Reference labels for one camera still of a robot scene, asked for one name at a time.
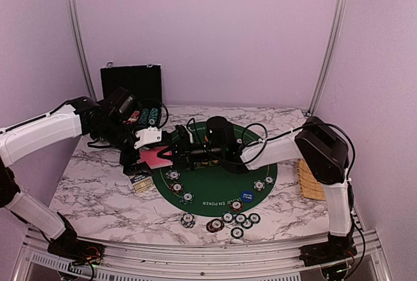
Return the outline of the teal chip three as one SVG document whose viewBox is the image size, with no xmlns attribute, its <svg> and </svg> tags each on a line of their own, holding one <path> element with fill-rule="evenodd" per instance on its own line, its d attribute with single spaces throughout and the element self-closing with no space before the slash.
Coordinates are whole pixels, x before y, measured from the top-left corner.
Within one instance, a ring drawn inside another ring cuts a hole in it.
<svg viewBox="0 0 417 281">
<path fill-rule="evenodd" d="M 260 217 L 260 215 L 259 215 L 259 214 L 257 214 L 257 213 L 251 213 L 251 214 L 249 214 L 248 219 L 249 219 L 249 221 L 250 221 L 252 224 L 258 224 L 258 223 L 260 223 L 260 221 L 261 221 L 261 217 Z"/>
</svg>

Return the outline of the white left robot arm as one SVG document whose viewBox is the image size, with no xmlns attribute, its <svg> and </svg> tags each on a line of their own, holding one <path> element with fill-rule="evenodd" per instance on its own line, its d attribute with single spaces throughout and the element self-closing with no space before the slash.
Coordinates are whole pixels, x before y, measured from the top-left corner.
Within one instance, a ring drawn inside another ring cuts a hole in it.
<svg viewBox="0 0 417 281">
<path fill-rule="evenodd" d="M 125 124 L 136 109 L 130 95 L 106 103 L 82 96 L 62 103 L 52 111 L 1 129 L 1 207 L 41 230 L 68 258 L 82 253 L 70 223 L 40 203 L 14 180 L 11 165 L 21 158 L 58 141 L 96 134 L 122 154 L 121 165 L 134 165 L 139 149 L 159 142 L 162 131 L 148 127 L 136 132 Z"/>
</svg>

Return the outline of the teal chip two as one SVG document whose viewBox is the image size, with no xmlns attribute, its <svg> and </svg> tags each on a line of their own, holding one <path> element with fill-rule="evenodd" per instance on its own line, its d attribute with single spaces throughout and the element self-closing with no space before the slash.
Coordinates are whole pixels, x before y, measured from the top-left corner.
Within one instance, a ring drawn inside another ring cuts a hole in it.
<svg viewBox="0 0 417 281">
<path fill-rule="evenodd" d="M 243 223 L 245 223 L 246 219 L 247 219 L 246 218 L 246 215 L 244 215 L 242 213 L 239 213 L 239 214 L 236 214 L 235 215 L 235 222 L 237 224 L 243 224 Z"/>
</svg>

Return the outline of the white blue chip stack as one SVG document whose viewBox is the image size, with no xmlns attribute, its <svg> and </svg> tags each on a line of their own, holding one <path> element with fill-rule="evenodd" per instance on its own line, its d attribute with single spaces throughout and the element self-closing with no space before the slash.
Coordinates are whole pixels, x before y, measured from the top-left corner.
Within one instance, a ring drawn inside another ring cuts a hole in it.
<svg viewBox="0 0 417 281">
<path fill-rule="evenodd" d="M 195 226 L 195 216 L 191 213 L 185 213 L 182 215 L 180 222 L 185 228 L 193 228 Z"/>
</svg>

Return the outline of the red striped card deck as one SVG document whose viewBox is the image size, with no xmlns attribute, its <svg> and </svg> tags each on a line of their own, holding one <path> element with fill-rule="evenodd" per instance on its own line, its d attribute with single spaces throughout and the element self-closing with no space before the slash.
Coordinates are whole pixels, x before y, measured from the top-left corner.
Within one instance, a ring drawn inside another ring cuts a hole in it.
<svg viewBox="0 0 417 281">
<path fill-rule="evenodd" d="M 173 165 L 173 162 L 157 156 L 160 149 L 142 149 L 141 162 L 145 162 L 150 169 L 166 168 Z"/>
</svg>

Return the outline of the teal chip four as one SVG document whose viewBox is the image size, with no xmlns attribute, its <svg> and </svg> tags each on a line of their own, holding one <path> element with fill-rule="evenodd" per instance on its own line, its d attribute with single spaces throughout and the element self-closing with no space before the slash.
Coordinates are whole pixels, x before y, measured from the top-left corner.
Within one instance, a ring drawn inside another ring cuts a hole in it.
<svg viewBox="0 0 417 281">
<path fill-rule="evenodd" d="M 234 239 L 241 239 L 244 236 L 244 231 L 242 228 L 234 227 L 231 229 L 231 236 Z"/>
</svg>

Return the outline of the white blue chips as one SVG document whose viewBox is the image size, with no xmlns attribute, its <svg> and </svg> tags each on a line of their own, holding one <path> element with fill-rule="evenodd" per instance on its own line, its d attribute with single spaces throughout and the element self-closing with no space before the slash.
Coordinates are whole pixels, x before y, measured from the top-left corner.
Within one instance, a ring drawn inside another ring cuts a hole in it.
<svg viewBox="0 0 417 281">
<path fill-rule="evenodd" d="M 177 181 L 180 178 L 180 172 L 174 169 L 168 170 L 165 177 L 171 181 Z"/>
</svg>

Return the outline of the teal chip mat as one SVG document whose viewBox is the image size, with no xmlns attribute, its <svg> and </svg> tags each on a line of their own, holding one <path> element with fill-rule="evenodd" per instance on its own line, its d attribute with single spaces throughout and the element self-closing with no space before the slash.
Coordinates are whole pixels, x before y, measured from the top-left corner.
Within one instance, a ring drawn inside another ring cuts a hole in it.
<svg viewBox="0 0 417 281">
<path fill-rule="evenodd" d="M 265 181 L 266 184 L 271 185 L 271 184 L 274 183 L 275 180 L 274 180 L 273 177 L 268 175 L 268 176 L 265 177 L 264 181 Z"/>
</svg>

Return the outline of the teal chips mat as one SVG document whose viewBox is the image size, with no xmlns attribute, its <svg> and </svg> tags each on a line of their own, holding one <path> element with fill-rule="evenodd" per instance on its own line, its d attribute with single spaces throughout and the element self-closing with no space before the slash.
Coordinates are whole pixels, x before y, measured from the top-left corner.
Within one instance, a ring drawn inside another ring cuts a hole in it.
<svg viewBox="0 0 417 281">
<path fill-rule="evenodd" d="M 180 197 L 180 202 L 184 205 L 190 204 L 193 202 L 195 196 L 193 193 L 191 192 L 185 192 L 181 197 Z"/>
</svg>

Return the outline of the teal chip one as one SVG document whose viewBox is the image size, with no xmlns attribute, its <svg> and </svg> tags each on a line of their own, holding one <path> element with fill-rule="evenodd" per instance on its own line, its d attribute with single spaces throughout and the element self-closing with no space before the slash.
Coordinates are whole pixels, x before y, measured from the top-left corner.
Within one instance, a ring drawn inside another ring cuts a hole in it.
<svg viewBox="0 0 417 281">
<path fill-rule="evenodd" d="M 231 223 L 233 221 L 233 219 L 234 219 L 234 215 L 230 212 L 225 212 L 222 215 L 222 221 L 224 223 Z"/>
</svg>

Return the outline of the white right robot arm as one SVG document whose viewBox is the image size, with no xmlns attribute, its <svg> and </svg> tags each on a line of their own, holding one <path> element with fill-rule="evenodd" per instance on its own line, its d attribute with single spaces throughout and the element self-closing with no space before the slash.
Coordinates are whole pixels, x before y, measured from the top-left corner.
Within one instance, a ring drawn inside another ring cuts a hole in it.
<svg viewBox="0 0 417 281">
<path fill-rule="evenodd" d="M 232 173 L 303 159 L 315 180 L 321 183 L 328 206 L 331 239 L 324 243 L 323 255 L 336 260 L 347 251 L 346 237 L 352 231 L 353 205 L 348 174 L 354 155 L 347 135 L 340 128 L 318 117 L 310 117 L 300 127 L 249 143 L 235 136 L 233 124 L 225 117 L 211 117 L 205 128 L 207 140 L 199 141 L 196 128 L 188 130 L 178 125 L 178 140 L 158 152 L 158 158 L 189 169 L 196 162 L 217 160 Z"/>
</svg>

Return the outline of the red chips bottom mat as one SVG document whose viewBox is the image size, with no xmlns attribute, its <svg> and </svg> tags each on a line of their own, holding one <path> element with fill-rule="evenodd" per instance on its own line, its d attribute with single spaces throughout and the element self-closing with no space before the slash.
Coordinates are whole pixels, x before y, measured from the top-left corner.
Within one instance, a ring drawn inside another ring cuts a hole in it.
<svg viewBox="0 0 417 281">
<path fill-rule="evenodd" d="M 229 206 L 234 213 L 241 212 L 243 209 L 243 203 L 239 200 L 232 201 Z"/>
</svg>

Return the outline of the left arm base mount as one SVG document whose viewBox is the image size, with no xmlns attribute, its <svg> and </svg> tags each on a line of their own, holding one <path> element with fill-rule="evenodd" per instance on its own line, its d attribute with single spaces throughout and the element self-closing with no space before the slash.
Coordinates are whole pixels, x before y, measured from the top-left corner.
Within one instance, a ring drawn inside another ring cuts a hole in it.
<svg viewBox="0 0 417 281">
<path fill-rule="evenodd" d="M 100 263 L 104 252 L 104 245 L 81 240 L 58 242 L 52 241 L 48 245 L 50 254 L 72 260 L 73 265 Z"/>
</svg>

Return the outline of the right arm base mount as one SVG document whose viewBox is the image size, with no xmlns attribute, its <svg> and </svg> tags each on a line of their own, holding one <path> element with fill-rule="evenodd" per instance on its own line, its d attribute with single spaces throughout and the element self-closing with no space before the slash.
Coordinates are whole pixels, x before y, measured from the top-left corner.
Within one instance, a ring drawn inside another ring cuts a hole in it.
<svg viewBox="0 0 417 281">
<path fill-rule="evenodd" d="M 316 243 L 302 246 L 300 248 L 299 259 L 304 262 L 306 267 L 321 265 L 337 260 L 343 260 L 357 255 L 355 246 L 341 246 L 330 242 Z"/>
</svg>

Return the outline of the red black chip stack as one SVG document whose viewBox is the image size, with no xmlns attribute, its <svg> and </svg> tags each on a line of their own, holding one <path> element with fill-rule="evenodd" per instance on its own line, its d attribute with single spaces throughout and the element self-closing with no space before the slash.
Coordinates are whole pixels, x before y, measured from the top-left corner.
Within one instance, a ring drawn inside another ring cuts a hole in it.
<svg viewBox="0 0 417 281">
<path fill-rule="evenodd" d="M 206 229 L 210 233 L 216 233 L 224 228 L 224 223 L 221 219 L 215 218 L 209 221 L 206 225 Z"/>
</svg>

